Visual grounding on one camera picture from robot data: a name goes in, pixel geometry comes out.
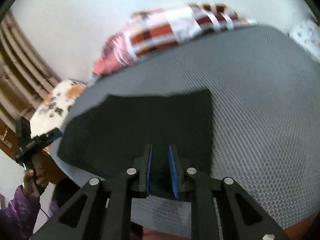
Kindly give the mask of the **left hand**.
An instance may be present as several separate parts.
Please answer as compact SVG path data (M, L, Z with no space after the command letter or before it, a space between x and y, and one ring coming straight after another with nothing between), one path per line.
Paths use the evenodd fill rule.
M38 168L36 171L31 169L24 171L24 176L22 179L22 189L27 197L36 196L33 185L37 185L45 190L48 184L49 180L44 169Z

